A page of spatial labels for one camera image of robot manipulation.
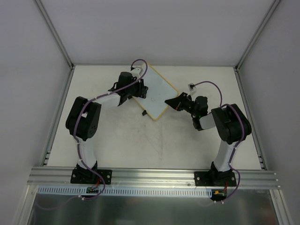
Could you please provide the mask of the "yellow framed whiteboard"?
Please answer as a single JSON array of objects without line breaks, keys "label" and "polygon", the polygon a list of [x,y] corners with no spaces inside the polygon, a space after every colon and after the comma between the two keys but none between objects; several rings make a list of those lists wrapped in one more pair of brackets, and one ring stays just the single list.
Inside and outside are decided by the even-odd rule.
[{"label": "yellow framed whiteboard", "polygon": [[150,64],[142,79],[148,87],[146,98],[133,98],[153,120],[158,120],[169,106],[165,101],[176,98],[179,92]]}]

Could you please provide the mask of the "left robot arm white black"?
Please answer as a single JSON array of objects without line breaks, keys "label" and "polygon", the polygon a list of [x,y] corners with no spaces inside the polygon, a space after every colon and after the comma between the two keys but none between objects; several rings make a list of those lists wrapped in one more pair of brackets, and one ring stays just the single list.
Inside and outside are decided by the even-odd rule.
[{"label": "left robot arm white black", "polygon": [[66,120],[66,129],[73,136],[79,157],[72,171],[73,184],[105,184],[104,175],[98,171],[95,151],[90,140],[96,133],[100,113],[108,108],[120,106],[132,97],[146,98],[148,87],[140,75],[140,67],[130,72],[121,72],[106,94],[88,100],[77,97]]}]

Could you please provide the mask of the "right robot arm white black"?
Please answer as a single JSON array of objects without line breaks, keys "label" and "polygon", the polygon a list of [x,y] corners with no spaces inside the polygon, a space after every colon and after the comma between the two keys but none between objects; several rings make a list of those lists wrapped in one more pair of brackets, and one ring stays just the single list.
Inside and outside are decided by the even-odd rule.
[{"label": "right robot arm white black", "polygon": [[216,128],[221,139],[215,160],[207,172],[194,172],[197,187],[235,187],[238,180],[232,169],[232,160],[239,144],[252,133],[250,122],[236,104],[226,104],[208,112],[208,98],[195,100],[183,92],[178,97],[165,100],[176,111],[186,111],[192,117],[193,126],[202,131]]}]

